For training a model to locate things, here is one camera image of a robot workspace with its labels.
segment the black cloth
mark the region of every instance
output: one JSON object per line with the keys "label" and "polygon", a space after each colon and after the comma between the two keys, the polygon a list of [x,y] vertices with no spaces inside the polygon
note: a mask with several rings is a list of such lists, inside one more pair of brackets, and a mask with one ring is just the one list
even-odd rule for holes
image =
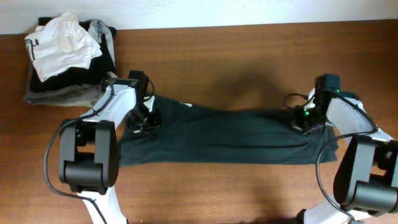
{"label": "black cloth", "polygon": [[[45,26],[51,19],[53,18],[40,17],[39,26]],[[81,25],[85,30],[88,30],[90,22],[91,21],[79,22],[79,25]],[[113,27],[109,27],[109,29],[114,37],[116,35],[116,29]],[[89,69],[71,67],[63,73],[46,79],[44,82],[40,81],[36,70],[34,70],[30,81],[30,90],[36,93],[41,93],[45,91],[60,90],[71,85],[100,84],[105,78],[106,72],[114,72],[116,69],[110,56],[104,34],[101,36],[101,40],[102,41],[99,46],[102,51],[102,55],[91,59]]]}
{"label": "black cloth", "polygon": [[[220,162],[247,164],[314,164],[321,146],[335,137],[327,127],[303,135],[290,129],[288,111],[220,111],[189,107],[155,98],[162,126],[154,134],[135,138],[125,130],[120,165],[150,162]],[[330,144],[321,162],[335,161],[337,143]]]}

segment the cable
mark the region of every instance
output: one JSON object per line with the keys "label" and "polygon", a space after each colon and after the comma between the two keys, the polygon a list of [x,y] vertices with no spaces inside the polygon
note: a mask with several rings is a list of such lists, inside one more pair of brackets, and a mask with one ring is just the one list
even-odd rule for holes
{"label": "cable", "polygon": [[358,112],[360,112],[371,124],[372,124],[372,130],[370,131],[362,131],[362,132],[357,132],[357,133],[349,133],[349,134],[342,134],[341,136],[335,137],[331,140],[329,140],[328,142],[326,142],[321,149],[319,150],[317,159],[315,161],[315,171],[316,171],[316,175],[317,175],[317,182],[318,182],[318,186],[319,189],[321,190],[323,196],[326,198],[326,200],[335,208],[337,209],[339,212],[344,213],[345,215],[347,215],[349,217],[349,219],[352,222],[355,222],[355,217],[350,214],[347,211],[344,211],[343,209],[341,209],[334,201],[332,201],[332,199],[328,196],[328,194],[325,192],[325,189],[322,186],[322,181],[321,181],[321,177],[320,177],[320,172],[319,172],[319,163],[320,163],[320,158],[322,156],[323,151],[326,149],[327,145],[338,141],[340,139],[344,139],[344,138],[348,138],[348,137],[353,137],[357,134],[359,135],[367,135],[367,134],[373,134],[375,132],[377,132],[378,126],[376,125],[376,123],[371,119],[371,117],[365,113],[363,110],[361,110],[357,105],[355,105],[354,103],[350,102],[349,100],[347,100],[346,98],[340,96],[337,92],[333,91],[333,90],[322,90],[325,92],[329,92],[332,93],[333,95],[335,95],[337,98],[343,100],[345,103],[349,104],[350,106],[352,106],[354,109],[356,109]]}
{"label": "cable", "polygon": [[307,102],[305,102],[303,105],[300,106],[300,107],[304,107],[304,106],[307,106],[312,101],[312,99],[314,98],[315,94],[312,95],[310,99],[308,99],[307,95],[300,94],[300,93],[291,93],[291,94],[288,94],[287,96],[285,96],[285,99],[283,100],[282,104],[287,109],[291,109],[292,110],[294,108],[286,104],[286,100],[289,99],[291,96],[299,96],[299,97],[303,98],[304,100],[306,100]]}
{"label": "cable", "polygon": [[144,102],[147,102],[149,99],[151,99],[155,95],[155,85],[152,83],[151,80],[148,80],[150,82],[150,85],[152,85],[152,93],[150,94],[149,98],[144,99]]}
{"label": "cable", "polygon": [[104,105],[101,106],[97,111],[93,110],[93,113],[92,113],[92,114],[88,114],[88,115],[85,115],[85,116],[81,116],[81,117],[79,117],[79,118],[75,118],[75,119],[69,120],[69,121],[67,121],[66,123],[63,123],[63,124],[54,132],[54,134],[53,134],[52,137],[50,138],[49,143],[47,144],[47,148],[46,148],[45,154],[44,154],[44,163],[43,163],[43,168],[44,168],[44,180],[45,180],[45,183],[46,183],[46,184],[48,185],[48,187],[50,188],[50,190],[51,190],[52,192],[54,192],[54,193],[56,193],[56,194],[58,194],[58,195],[64,196],[64,197],[70,197],[70,198],[75,198],[75,199],[81,199],[81,200],[87,200],[87,201],[89,201],[89,202],[90,202],[91,204],[93,204],[93,206],[95,207],[96,211],[98,212],[98,214],[99,214],[100,217],[102,218],[102,221],[104,221],[104,224],[107,224],[107,222],[106,222],[106,220],[105,220],[104,215],[101,213],[100,208],[98,208],[97,204],[95,204],[95,200],[93,200],[92,198],[88,198],[88,197],[82,197],[82,196],[79,196],[79,195],[74,195],[74,194],[68,194],[68,193],[65,193],[65,192],[61,192],[61,191],[59,191],[59,190],[57,190],[57,189],[55,189],[55,188],[53,187],[53,185],[51,184],[50,179],[49,179],[49,173],[48,173],[48,170],[47,170],[47,164],[48,164],[48,159],[49,159],[49,154],[50,154],[51,146],[52,146],[52,144],[54,143],[54,141],[55,141],[55,139],[57,138],[57,136],[58,136],[65,128],[67,128],[68,126],[70,126],[70,125],[72,125],[72,124],[75,124],[75,123],[77,123],[77,122],[79,122],[79,121],[82,121],[82,120],[84,120],[84,119],[86,119],[86,118],[93,117],[93,116],[97,115],[99,112],[101,112],[103,109],[105,109],[105,107],[108,105],[108,103],[112,100],[112,98],[113,98],[113,96],[114,96],[114,88],[113,88],[113,85],[110,85],[110,87],[111,87],[111,96],[105,101]]}

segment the gray garment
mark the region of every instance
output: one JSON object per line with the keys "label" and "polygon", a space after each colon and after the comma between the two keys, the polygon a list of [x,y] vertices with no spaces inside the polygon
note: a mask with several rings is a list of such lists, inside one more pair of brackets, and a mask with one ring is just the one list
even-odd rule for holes
{"label": "gray garment", "polygon": [[24,101],[32,105],[54,106],[88,106],[97,102],[102,91],[102,85],[72,85],[56,91],[35,93],[30,90],[30,80],[33,75],[33,65],[29,62],[29,76],[26,85]]}
{"label": "gray garment", "polygon": [[105,35],[106,46],[108,48],[108,52],[112,58],[113,65],[116,68],[116,61],[114,57],[114,49],[113,49],[113,37],[110,29],[108,26],[101,20],[96,19],[90,23],[90,27],[88,28],[87,32],[91,35],[97,43],[102,43],[102,34]]}

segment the wooden table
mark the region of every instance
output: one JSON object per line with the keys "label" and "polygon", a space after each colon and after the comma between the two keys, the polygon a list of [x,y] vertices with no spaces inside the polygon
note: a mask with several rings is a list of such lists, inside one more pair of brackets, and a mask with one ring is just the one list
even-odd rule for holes
{"label": "wooden table", "polygon": [[[42,165],[60,122],[87,109],[23,102],[23,38],[0,36],[0,223],[91,223],[83,202],[51,193]],[[121,30],[115,46],[120,77],[144,70],[157,94],[226,110],[280,108],[286,94],[308,93],[317,76],[337,73],[342,89],[357,93],[380,127],[398,137],[398,21]],[[51,180],[68,190],[57,177],[57,144]],[[338,164],[321,166],[329,193]],[[147,164],[122,168],[116,191],[131,223],[269,220],[323,200],[314,166]],[[397,222],[387,214],[367,223]]]}

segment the dark green cloth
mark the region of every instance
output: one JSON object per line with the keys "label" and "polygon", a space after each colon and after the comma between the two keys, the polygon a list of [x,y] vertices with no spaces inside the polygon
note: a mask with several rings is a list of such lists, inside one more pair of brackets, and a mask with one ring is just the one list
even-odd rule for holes
{"label": "dark green cloth", "polygon": [[[121,166],[150,162],[220,162],[247,164],[314,164],[321,146],[335,137],[332,128],[303,135],[290,128],[288,111],[220,111],[189,107],[156,96],[162,125],[135,138],[125,130],[119,142]],[[335,161],[337,143],[321,162]]]}

